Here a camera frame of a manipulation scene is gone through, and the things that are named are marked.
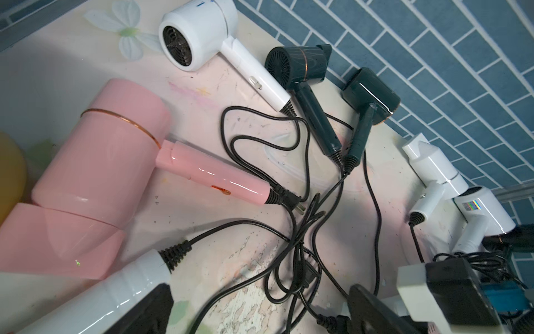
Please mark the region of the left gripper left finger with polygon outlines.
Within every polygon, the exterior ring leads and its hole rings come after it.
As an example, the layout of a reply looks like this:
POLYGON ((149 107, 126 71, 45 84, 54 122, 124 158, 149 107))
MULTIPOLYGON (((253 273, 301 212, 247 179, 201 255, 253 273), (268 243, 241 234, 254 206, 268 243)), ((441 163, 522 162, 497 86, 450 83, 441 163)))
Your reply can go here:
POLYGON ((159 284, 105 334, 165 334, 173 305, 170 286, 159 284))

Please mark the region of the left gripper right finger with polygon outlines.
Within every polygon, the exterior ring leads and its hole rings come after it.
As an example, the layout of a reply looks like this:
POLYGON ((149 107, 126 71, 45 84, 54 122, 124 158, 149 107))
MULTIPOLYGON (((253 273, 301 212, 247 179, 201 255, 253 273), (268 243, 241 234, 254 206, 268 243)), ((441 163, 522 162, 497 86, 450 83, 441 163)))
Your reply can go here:
POLYGON ((427 333, 428 324, 399 317, 362 285, 350 287, 348 333, 427 333))

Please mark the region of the white power strip coloured sockets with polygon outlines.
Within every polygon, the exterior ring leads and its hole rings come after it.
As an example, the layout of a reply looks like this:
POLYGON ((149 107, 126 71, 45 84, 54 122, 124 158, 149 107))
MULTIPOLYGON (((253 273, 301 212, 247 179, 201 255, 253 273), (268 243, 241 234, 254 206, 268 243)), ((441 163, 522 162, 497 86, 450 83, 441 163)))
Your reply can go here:
MULTIPOLYGON (((508 332, 464 259, 401 267, 396 289, 410 320, 433 324, 440 333, 508 332)), ((398 315, 396 304, 382 302, 398 315)), ((342 325, 343 333, 348 333, 349 321, 342 325)))

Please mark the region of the large white dryer front left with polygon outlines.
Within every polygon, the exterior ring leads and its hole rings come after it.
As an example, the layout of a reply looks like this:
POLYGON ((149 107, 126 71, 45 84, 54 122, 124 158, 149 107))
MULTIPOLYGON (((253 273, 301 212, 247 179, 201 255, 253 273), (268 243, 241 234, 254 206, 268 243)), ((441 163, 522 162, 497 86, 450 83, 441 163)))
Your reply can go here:
POLYGON ((23 333, 105 333, 171 274, 192 249, 184 241, 150 250, 123 269, 22 329, 23 333))

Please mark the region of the pink hair dryer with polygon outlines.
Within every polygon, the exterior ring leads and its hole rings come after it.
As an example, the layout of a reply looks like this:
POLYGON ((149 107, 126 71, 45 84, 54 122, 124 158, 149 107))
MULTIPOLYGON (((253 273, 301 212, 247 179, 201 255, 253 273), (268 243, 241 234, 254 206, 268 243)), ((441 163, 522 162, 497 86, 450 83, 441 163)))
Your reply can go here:
POLYGON ((256 205, 277 204, 268 182, 167 139, 160 97, 111 79, 31 192, 1 224, 1 270, 103 279, 156 168, 256 205))

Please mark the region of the white glossy hair dryer right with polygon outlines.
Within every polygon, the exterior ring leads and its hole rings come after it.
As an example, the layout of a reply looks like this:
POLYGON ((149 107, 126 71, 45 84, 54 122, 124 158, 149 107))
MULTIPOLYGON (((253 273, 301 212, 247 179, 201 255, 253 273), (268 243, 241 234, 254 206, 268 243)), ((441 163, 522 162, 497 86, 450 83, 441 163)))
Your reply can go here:
POLYGON ((467 221, 452 249, 454 255, 478 252, 484 237, 505 235, 516 227, 502 204, 486 187, 469 188, 453 201, 467 221))

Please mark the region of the white folding hair dryer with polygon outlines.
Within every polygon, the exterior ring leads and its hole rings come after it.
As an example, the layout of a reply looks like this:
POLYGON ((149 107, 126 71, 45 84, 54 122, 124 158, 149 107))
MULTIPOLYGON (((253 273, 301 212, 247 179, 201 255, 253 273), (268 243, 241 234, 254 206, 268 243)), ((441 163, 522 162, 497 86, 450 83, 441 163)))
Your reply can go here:
POLYGON ((413 137, 402 149, 425 185, 425 190, 409 212, 408 225, 414 227, 427 221, 441 201, 458 197, 469 186, 442 150, 431 144, 422 133, 413 137))

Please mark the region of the dark green dryer right corner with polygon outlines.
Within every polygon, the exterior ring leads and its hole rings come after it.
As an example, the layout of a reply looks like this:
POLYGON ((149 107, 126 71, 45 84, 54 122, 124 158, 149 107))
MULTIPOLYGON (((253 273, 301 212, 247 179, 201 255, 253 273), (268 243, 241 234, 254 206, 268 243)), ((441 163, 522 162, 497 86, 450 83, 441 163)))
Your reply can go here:
POLYGON ((533 224, 517 225, 507 234, 488 236, 482 245, 489 251, 512 251, 516 253, 533 252, 533 224))

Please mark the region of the dark green dryer centre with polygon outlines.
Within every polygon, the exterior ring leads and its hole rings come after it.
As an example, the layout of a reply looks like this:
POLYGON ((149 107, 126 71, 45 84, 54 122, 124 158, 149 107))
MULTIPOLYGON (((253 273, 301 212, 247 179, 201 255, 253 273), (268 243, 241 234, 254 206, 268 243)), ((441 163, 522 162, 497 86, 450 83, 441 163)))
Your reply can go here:
POLYGON ((343 169, 349 174, 363 159, 374 125, 381 124, 399 108, 401 99, 369 68, 360 68, 342 90, 342 98, 355 110, 357 124, 343 158, 343 169))

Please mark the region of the dark green dryer angled nozzle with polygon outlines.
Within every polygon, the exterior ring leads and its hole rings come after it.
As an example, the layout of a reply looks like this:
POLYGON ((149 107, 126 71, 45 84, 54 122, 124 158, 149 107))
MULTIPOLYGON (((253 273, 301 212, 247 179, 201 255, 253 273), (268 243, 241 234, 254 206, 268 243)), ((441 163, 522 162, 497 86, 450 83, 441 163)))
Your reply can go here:
POLYGON ((296 99, 322 153, 342 166, 342 145, 310 87, 325 79, 331 54, 329 44, 275 47, 268 53, 265 67, 296 99))

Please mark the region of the white hair dryer far left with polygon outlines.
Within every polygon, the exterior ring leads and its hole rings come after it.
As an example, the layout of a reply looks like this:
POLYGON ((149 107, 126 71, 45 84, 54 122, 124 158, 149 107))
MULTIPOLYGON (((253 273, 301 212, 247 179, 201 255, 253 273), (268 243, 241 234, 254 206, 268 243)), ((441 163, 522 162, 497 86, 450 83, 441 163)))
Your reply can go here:
POLYGON ((238 23, 233 1, 189 1, 163 16, 159 40, 171 63, 186 72, 222 54, 272 108, 295 117, 289 93, 235 37, 238 23))

